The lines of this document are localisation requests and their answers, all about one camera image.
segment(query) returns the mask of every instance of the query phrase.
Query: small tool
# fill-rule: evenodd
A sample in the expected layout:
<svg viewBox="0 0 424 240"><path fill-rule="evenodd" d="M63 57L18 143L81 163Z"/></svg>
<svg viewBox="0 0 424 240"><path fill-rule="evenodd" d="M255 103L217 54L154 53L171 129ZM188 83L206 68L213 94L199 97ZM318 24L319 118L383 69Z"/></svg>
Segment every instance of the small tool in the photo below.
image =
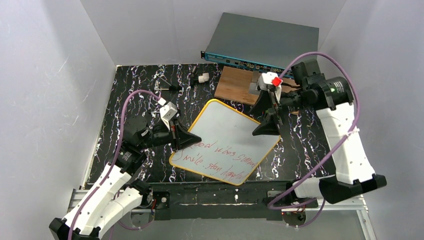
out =
<svg viewBox="0 0 424 240"><path fill-rule="evenodd" d="M198 67L194 66L187 76L188 82L189 82L191 87L194 87L194 85L195 85L195 76L196 76L197 73L198 73Z"/></svg>
<svg viewBox="0 0 424 240"><path fill-rule="evenodd" d="M171 91L171 92L178 92L178 91L181 91L181 90L183 90L183 87L182 86L180 86L180 85L174 85L174 84L171 84L171 83L169 83L169 82L167 82L163 77L159 77L162 81L164 81L165 83L167 83L168 85L169 85L169 87L168 88L155 88L154 90L155 91Z"/></svg>

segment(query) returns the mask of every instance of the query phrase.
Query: cable tie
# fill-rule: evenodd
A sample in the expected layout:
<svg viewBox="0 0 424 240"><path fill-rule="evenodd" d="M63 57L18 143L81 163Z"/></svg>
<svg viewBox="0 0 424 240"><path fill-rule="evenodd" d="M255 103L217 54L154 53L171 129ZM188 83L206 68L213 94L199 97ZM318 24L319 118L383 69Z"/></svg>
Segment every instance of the cable tie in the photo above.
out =
<svg viewBox="0 0 424 240"><path fill-rule="evenodd" d="M352 131L348 131L346 132L344 135L346 135L346 137L350 137L352 134L356 134L359 133L359 128L355 127Z"/></svg>

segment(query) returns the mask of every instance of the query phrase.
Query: wooden board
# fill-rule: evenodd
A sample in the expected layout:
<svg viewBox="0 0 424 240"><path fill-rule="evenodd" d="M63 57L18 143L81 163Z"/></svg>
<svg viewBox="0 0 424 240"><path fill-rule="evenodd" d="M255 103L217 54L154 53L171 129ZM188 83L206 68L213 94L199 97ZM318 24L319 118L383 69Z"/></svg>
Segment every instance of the wooden board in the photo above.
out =
<svg viewBox="0 0 424 240"><path fill-rule="evenodd" d="M189 132L202 141L172 153L172 166L239 186L259 166L280 136L253 136L259 122L212 99Z"/></svg>
<svg viewBox="0 0 424 240"><path fill-rule="evenodd" d="M252 71L224 66L214 96L220 99L254 105L259 95L249 93L252 77ZM295 81L290 78L283 78L283 81L296 85ZM281 86L281 90L288 93L296 89L289 86Z"/></svg>

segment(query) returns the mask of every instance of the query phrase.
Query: metal frame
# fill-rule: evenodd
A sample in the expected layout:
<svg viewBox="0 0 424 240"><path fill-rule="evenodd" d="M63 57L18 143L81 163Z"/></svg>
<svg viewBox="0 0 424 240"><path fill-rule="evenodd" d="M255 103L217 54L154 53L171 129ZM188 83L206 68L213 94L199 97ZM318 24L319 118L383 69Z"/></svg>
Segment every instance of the metal frame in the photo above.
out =
<svg viewBox="0 0 424 240"><path fill-rule="evenodd" d="M77 204L83 199L84 195L87 192L88 190L74 190L69 202L68 211L76 207ZM318 199L318 206L321 206L322 203L323 203L323 200ZM221 204L213 203L211 205L215 205L215 207L216 205L226 206L228 205L228 203L221 203ZM298 209L297 208L285 209L285 211L296 211L296 210ZM316 208L307 208L306 210L317 211ZM374 233L370 218L368 216L368 207L364 200L363 195L352 197L350 199L338 202L336 204L326 204L322 210L323 211L356 211L358 220L362 227L362 232L365 237L365 240L376 240L376 235ZM151 211L150 209L137 209L137 208L132 210L133 213L149 213L150 211Z"/></svg>

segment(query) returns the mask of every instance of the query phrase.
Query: red object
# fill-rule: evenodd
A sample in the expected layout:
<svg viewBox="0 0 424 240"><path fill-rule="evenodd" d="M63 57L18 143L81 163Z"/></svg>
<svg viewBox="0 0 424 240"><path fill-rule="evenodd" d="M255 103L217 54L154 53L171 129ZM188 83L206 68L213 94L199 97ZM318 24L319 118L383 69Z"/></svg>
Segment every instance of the red object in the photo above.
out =
<svg viewBox="0 0 424 240"><path fill-rule="evenodd" d="M278 87L280 84L281 84L281 82L282 82L283 80L281 80L279 77L275 77L273 80L272 80L272 84L274 85L274 86L276 86L276 87Z"/></svg>

